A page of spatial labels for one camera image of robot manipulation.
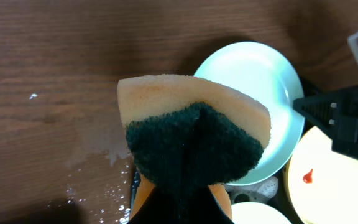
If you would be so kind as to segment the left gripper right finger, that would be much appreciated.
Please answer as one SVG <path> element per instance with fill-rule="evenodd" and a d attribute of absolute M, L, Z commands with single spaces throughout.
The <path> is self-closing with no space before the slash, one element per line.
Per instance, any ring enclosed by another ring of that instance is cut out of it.
<path fill-rule="evenodd" d="M 208 187 L 193 192 L 181 211 L 184 224 L 233 224 Z"/>

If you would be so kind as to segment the light blue plate bottom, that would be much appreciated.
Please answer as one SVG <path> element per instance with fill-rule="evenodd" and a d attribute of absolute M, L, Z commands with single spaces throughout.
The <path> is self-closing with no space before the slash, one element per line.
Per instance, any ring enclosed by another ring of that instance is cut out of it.
<path fill-rule="evenodd" d="M 263 203 L 241 202 L 231 208 L 235 224 L 291 224 L 282 213 Z"/>

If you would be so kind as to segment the orange green sponge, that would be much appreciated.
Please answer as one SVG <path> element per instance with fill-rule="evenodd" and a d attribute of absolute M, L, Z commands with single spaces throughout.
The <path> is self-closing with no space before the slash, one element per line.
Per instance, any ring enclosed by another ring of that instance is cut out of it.
<path fill-rule="evenodd" d="M 154 188 L 174 196 L 178 223 L 193 192 L 245 177 L 270 141 L 263 104 L 204 78 L 125 78 L 117 101 L 134 164 Z"/>

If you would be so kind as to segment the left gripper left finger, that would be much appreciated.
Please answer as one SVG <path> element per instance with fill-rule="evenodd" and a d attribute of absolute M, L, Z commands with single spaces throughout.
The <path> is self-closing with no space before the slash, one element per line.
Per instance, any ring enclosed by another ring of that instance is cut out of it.
<path fill-rule="evenodd" d="M 172 194 L 154 188 L 128 224 L 177 224 L 177 201 Z"/>

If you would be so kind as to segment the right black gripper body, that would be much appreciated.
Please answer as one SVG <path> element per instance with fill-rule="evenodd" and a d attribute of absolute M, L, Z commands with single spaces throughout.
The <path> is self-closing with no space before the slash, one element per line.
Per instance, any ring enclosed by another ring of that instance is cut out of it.
<path fill-rule="evenodd" d="M 332 151 L 358 160 L 358 86 L 343 90 L 337 111 Z"/>

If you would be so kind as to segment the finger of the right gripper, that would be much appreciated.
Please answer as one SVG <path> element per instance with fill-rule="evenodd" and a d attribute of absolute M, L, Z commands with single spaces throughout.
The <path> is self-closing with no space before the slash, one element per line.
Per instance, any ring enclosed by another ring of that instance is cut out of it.
<path fill-rule="evenodd" d="M 295 99 L 293 108 L 328 137 L 338 132 L 340 94 L 336 91 Z"/>

